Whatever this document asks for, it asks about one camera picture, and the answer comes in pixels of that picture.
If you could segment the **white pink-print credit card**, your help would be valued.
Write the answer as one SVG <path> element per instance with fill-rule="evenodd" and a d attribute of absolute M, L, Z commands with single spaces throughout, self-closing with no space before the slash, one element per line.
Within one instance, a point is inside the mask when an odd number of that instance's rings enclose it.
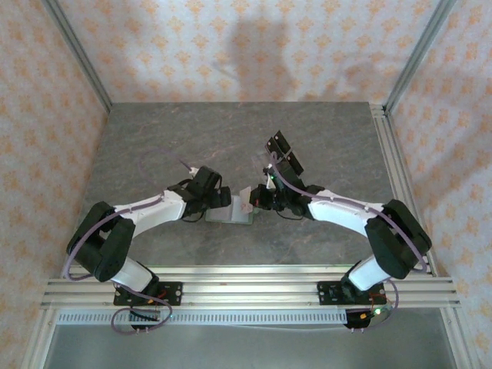
<path fill-rule="evenodd" d="M 241 201 L 240 210 L 243 214 L 250 214 L 254 210 L 254 206 L 251 204 L 251 186 L 242 189 L 239 192 L 239 198 Z"/>

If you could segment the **black controller board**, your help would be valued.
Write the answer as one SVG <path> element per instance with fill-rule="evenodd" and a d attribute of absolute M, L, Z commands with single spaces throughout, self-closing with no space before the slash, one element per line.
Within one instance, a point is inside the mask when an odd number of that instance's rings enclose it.
<path fill-rule="evenodd" d="M 351 331 L 363 331 L 370 326 L 372 318 L 380 315 L 382 311 L 383 309 L 380 307 L 374 309 L 359 308 L 346 310 L 347 322 L 344 326 Z"/>

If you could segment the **grey metal panel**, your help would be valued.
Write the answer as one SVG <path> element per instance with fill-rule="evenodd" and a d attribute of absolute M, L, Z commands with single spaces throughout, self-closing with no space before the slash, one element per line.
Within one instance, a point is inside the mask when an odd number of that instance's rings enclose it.
<path fill-rule="evenodd" d="M 457 369 L 439 329 L 169 325 L 124 337 L 109 327 L 57 327 L 44 369 Z"/>

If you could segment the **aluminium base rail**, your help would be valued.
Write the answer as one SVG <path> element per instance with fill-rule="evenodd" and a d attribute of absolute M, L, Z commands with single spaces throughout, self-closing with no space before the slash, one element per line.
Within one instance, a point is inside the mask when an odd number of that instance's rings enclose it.
<path fill-rule="evenodd" d="M 317 283 L 338 281 L 348 267 L 327 265 L 154 267 L 163 281 L 180 281 L 181 307 L 190 309 L 318 309 Z M 449 277 L 410 273 L 385 284 L 400 308 L 458 308 L 460 299 Z M 112 283 L 94 278 L 70 282 L 51 279 L 42 298 L 46 308 L 110 308 Z"/>

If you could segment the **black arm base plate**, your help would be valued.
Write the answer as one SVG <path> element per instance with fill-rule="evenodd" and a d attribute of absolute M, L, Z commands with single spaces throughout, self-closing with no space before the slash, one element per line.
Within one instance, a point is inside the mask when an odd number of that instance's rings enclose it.
<path fill-rule="evenodd" d="M 382 305 L 387 303 L 383 284 L 376 284 L 366 291 L 359 290 L 349 281 L 319 281 L 317 295 L 320 305 Z"/>
<path fill-rule="evenodd" d="M 121 307 L 147 307 L 151 305 L 160 306 L 161 303 L 155 300 L 156 298 L 158 298 L 166 301 L 171 306 L 180 306 L 182 289 L 183 284 L 179 281 L 159 281 L 153 286 L 143 290 L 141 293 L 146 294 L 150 297 L 142 298 L 135 294 L 132 294 L 122 287 L 117 287 L 115 289 L 113 305 Z"/>

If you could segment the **aluminium side rail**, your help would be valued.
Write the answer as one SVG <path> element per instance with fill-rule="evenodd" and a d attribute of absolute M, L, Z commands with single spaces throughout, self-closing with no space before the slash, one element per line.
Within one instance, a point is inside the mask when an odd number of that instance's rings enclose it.
<path fill-rule="evenodd" d="M 382 105 L 370 104 L 370 110 L 394 197 L 404 202 L 421 227 L 428 231 L 414 199 L 410 173 L 393 126 L 392 117 L 384 111 Z"/>

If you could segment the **aluminium frame post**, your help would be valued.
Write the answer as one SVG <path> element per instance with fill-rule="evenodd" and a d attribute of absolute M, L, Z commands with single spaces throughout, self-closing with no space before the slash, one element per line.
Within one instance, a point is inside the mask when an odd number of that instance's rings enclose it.
<path fill-rule="evenodd" d="M 101 79 L 99 78 L 94 65 L 91 63 L 83 44 L 76 35 L 76 32 L 65 14 L 59 0 L 41 0 L 41 3 L 44 5 L 45 10 L 51 16 L 53 22 L 60 31 L 62 38 L 70 49 L 72 55 L 75 57 L 76 62 L 80 66 L 82 73 L 88 80 L 88 83 L 92 87 L 92 90 L 96 94 L 99 102 L 106 112 L 110 113 L 113 105 L 112 100 L 109 97 L 109 94 L 107 93 Z"/>
<path fill-rule="evenodd" d="M 396 108 L 456 2 L 457 0 L 439 0 L 437 3 L 402 72 L 398 75 L 387 101 L 382 105 L 385 115 L 391 114 Z"/>

